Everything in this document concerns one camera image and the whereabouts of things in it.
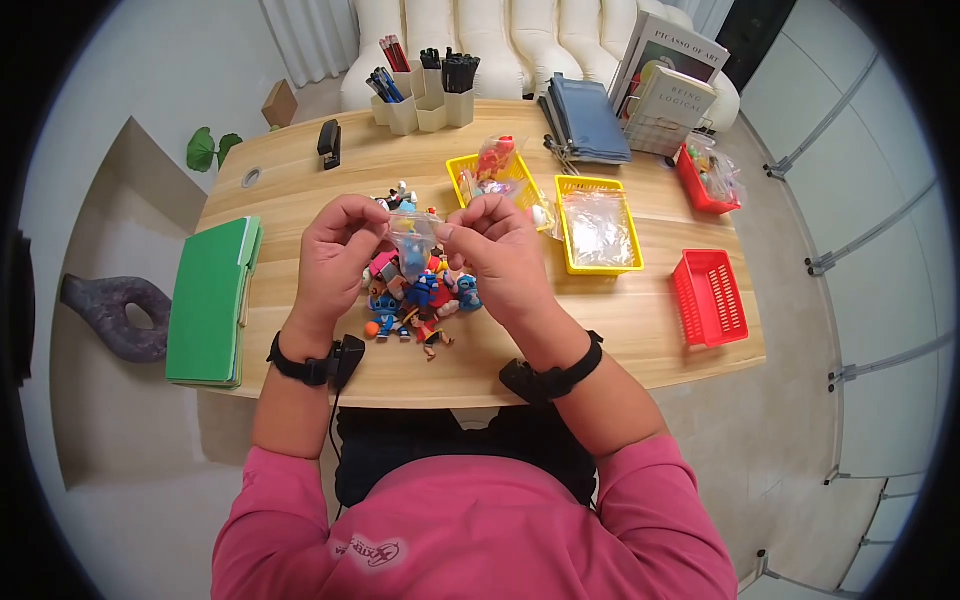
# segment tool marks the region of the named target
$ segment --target yellow plastic basket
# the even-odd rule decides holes
[[[600,180],[593,177],[572,177],[570,175],[558,175],[554,178],[557,183],[557,212],[560,213],[560,222],[564,227],[564,248],[566,256],[566,271],[571,275],[600,275],[607,277],[616,277],[630,271],[643,271],[643,254],[640,253],[640,242],[636,238],[636,227],[634,219],[630,217],[630,205],[627,200],[623,200],[623,209],[628,216],[630,223],[630,243],[634,247],[634,266],[633,267],[578,267],[573,264],[573,250],[570,248],[570,231],[566,224],[566,211],[564,211],[564,195],[573,191],[589,192],[601,189],[622,190],[623,183],[617,180]]]
[[[450,181],[453,183],[453,190],[457,193],[457,200],[460,201],[461,208],[467,207],[467,201],[464,200],[464,195],[460,192],[460,185],[457,183],[457,178],[467,169],[476,171],[477,158],[479,156],[480,155],[460,156],[459,158],[451,158],[446,162],[446,172],[450,174]],[[527,180],[527,186],[520,190],[516,197],[514,197],[514,204],[519,206],[520,210],[526,210],[538,203],[540,200],[540,189],[537,187],[533,176],[530,175],[530,171],[527,170],[527,165],[523,162],[520,154],[516,153],[514,156],[515,158],[511,161],[505,173],[506,177],[514,180]],[[543,231],[548,228],[550,228],[549,224],[537,228],[537,231]]]

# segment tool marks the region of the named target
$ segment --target cream armchair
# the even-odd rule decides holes
[[[636,24],[638,11],[693,30],[689,15],[659,0],[354,0],[360,56],[344,77],[341,110],[370,106],[365,81],[388,66],[379,39],[396,34],[417,60],[422,48],[480,57],[474,89],[480,98],[520,100],[542,94],[554,73],[609,87]],[[713,82],[718,98],[704,125],[728,130],[740,97],[723,73]]]

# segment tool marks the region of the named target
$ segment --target beige pen holder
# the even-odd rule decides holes
[[[446,124],[451,127],[463,127],[473,122],[473,98],[472,89],[462,94],[444,94],[444,104],[446,105]]]
[[[409,135],[417,130],[417,105],[413,96],[403,102],[385,102],[387,123],[393,135]]]
[[[444,77],[440,69],[422,69],[423,95],[417,96],[417,122],[423,132],[438,132],[446,127]]]
[[[390,111],[379,96],[370,98],[370,108],[373,110],[373,121],[382,127],[390,125]]]
[[[404,98],[410,98],[411,96],[420,98],[426,95],[423,89],[422,70],[423,67],[420,66],[420,61],[413,60],[410,62],[409,73],[394,73],[394,84],[396,84],[396,89],[400,92],[401,96]]]

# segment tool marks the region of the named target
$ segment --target wrist-mounted device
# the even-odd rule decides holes
[[[280,352],[280,332],[278,331],[274,344],[270,348],[270,356],[267,356],[267,362],[274,363],[276,369],[285,377],[297,379],[309,386],[325,385],[327,380],[332,378],[333,390],[339,392],[350,381],[366,349],[367,345],[363,340],[345,335],[343,341],[334,340],[326,358],[308,358],[304,363],[296,363]]]
[[[600,344],[603,338],[596,331],[588,331],[590,349],[569,369],[554,367],[547,372],[536,372],[530,363],[511,361],[500,370],[500,382],[507,389],[526,400],[528,404],[547,404],[573,391],[573,386],[587,378],[603,359]]]

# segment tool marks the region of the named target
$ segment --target green folder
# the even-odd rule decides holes
[[[244,217],[183,244],[167,337],[167,380],[233,389],[243,364],[241,302],[263,227]]]

